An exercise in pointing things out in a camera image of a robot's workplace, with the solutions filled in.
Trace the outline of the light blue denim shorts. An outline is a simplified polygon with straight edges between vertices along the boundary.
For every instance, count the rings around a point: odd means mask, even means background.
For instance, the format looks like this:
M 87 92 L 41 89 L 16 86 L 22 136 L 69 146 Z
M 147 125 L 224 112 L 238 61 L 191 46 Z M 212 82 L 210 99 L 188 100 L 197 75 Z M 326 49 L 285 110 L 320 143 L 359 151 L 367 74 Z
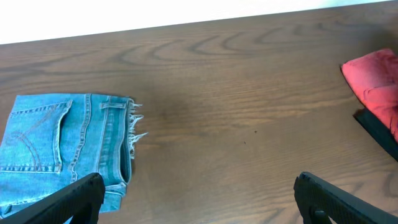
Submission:
M 91 173 L 101 174 L 101 212 L 121 207 L 132 177 L 133 99 L 92 93 L 19 95 L 1 142 L 1 217 L 9 217 Z

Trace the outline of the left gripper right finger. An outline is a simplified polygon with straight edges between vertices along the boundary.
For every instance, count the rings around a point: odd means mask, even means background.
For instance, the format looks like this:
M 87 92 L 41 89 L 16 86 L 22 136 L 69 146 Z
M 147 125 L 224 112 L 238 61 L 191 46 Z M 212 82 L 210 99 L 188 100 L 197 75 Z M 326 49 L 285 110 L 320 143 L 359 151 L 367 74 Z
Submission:
M 391 224 L 397 217 L 333 184 L 302 172 L 294 183 L 294 197 L 304 224 Z

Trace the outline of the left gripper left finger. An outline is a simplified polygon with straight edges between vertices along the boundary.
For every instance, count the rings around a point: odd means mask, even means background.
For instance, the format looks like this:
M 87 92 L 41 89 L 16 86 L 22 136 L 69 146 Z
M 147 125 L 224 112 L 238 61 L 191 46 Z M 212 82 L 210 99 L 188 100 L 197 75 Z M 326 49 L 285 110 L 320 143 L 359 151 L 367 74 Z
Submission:
M 1 220 L 3 224 L 97 224 L 105 186 L 99 173 L 91 173 L 43 200 Z

